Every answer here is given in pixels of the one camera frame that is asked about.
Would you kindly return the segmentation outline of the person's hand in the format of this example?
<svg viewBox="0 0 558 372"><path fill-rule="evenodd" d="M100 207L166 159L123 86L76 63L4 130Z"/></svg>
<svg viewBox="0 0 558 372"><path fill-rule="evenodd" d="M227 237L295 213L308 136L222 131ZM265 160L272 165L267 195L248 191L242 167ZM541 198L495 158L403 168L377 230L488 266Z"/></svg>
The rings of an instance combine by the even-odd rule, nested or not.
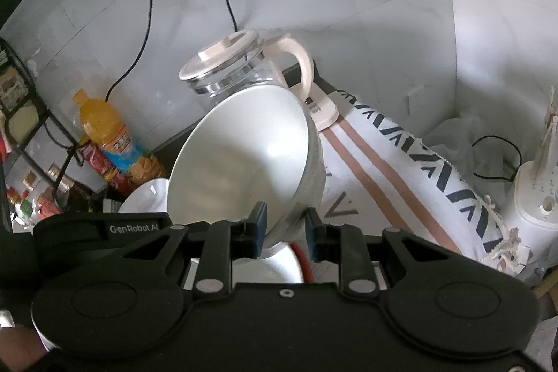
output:
<svg viewBox="0 0 558 372"><path fill-rule="evenodd" d="M26 371L46 354L39 335L32 328L1 328L0 337L2 371Z"/></svg>

